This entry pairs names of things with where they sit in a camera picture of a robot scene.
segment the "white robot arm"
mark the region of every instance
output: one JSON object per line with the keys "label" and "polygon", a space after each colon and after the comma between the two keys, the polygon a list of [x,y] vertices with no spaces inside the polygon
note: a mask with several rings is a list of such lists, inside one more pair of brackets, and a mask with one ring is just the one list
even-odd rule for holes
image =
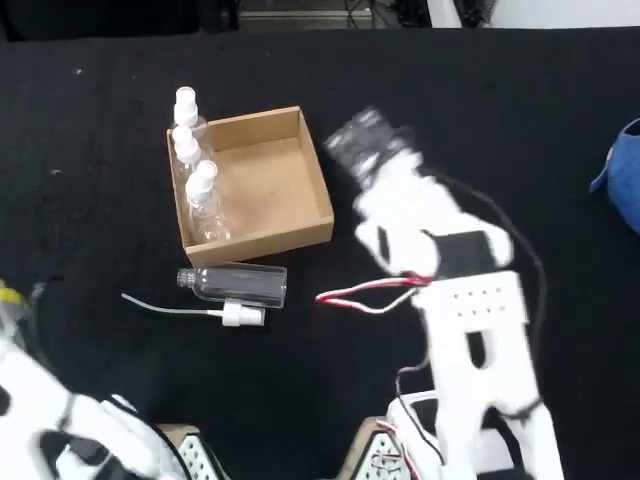
{"label": "white robot arm", "polygon": [[[479,442],[484,415],[495,408],[518,440],[526,473],[535,480],[561,480],[551,416],[531,362],[518,275],[502,270],[513,257],[508,234],[463,212],[435,177],[420,175],[422,156],[376,110],[354,117],[327,148],[360,184],[354,208],[363,221],[356,237],[378,265],[393,276],[433,278],[412,303],[428,332],[435,392],[422,397],[437,398],[436,435],[398,401],[387,415],[416,474],[424,480],[475,480],[491,465],[504,465],[502,459],[489,467],[479,461],[491,457],[489,445]],[[486,352],[479,366],[468,345],[472,333],[481,334]]]}
{"label": "white robot arm", "polygon": [[95,440],[127,471],[144,479],[184,478],[113,411],[69,392],[16,345],[22,342],[13,313],[24,308],[24,302],[2,282],[0,294],[0,478],[53,480],[40,449],[45,432]]}

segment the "black cable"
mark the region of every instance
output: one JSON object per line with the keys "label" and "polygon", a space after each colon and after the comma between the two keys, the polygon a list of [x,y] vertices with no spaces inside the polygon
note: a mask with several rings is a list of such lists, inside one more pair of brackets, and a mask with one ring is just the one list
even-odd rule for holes
{"label": "black cable", "polygon": [[436,447],[427,438],[427,436],[424,434],[424,431],[423,431],[422,427],[418,424],[418,421],[411,414],[411,412],[409,412],[409,407],[407,407],[407,404],[405,403],[404,399],[402,398],[402,387],[400,385],[400,380],[401,380],[402,375],[404,375],[405,373],[419,372],[420,370],[424,370],[425,368],[427,368],[427,366],[429,365],[429,344],[428,344],[429,336],[428,336],[428,332],[427,332],[427,325],[426,325],[425,321],[422,318],[420,319],[420,325],[422,326],[422,330],[424,332],[424,339],[425,339],[424,340],[425,341],[425,344],[424,344],[424,358],[422,359],[422,362],[420,362],[418,365],[414,365],[412,367],[403,367],[400,370],[398,370],[398,372],[396,373],[396,379],[395,379],[396,398],[400,402],[400,405],[402,406],[402,409],[404,410],[404,413],[406,413],[407,417],[409,417],[409,419],[411,419],[411,422],[413,423],[413,426],[416,428],[416,430],[420,434],[420,438],[422,438],[422,440],[427,445],[429,445],[429,447],[431,447],[431,449],[436,453],[436,455],[438,455],[438,458],[440,459],[440,464],[444,465],[444,457],[442,456],[442,453],[440,452],[438,447]]}

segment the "open cardboard box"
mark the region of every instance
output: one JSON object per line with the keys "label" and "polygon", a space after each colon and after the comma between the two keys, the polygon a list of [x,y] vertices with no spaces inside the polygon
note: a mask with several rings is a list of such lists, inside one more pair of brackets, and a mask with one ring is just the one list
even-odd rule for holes
{"label": "open cardboard box", "polygon": [[173,172],[178,225],[194,267],[291,250],[331,240],[333,209],[309,129],[299,107],[216,120],[207,125],[231,239],[197,245],[191,238],[184,187]]}

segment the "blue cap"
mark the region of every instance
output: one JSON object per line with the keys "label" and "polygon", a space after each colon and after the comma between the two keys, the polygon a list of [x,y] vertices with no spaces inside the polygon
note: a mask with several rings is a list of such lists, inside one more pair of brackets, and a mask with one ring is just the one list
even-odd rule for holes
{"label": "blue cap", "polygon": [[607,162],[591,182],[594,192],[604,185],[625,222],[640,233],[640,118],[624,127],[609,150]]}

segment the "transparent bottle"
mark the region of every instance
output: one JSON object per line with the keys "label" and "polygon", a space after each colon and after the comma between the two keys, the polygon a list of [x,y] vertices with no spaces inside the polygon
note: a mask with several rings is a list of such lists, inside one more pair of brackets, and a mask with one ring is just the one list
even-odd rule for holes
{"label": "transparent bottle", "polygon": [[209,160],[209,156],[200,148],[189,127],[176,127],[171,136],[176,152],[173,172],[176,183],[184,185],[189,176],[195,172],[198,163]]}
{"label": "transparent bottle", "polygon": [[196,140],[202,143],[207,129],[207,121],[198,113],[196,92],[191,87],[180,87],[176,90],[176,103],[173,106],[173,125],[171,128],[179,126],[192,129]]}
{"label": "transparent bottle", "polygon": [[243,305],[282,308],[287,292],[287,269],[246,263],[178,270],[178,286],[191,288],[203,300],[240,301]]}
{"label": "transparent bottle", "polygon": [[217,176],[216,164],[204,160],[198,163],[185,186],[189,229],[193,240],[198,244],[231,238],[216,188]]}

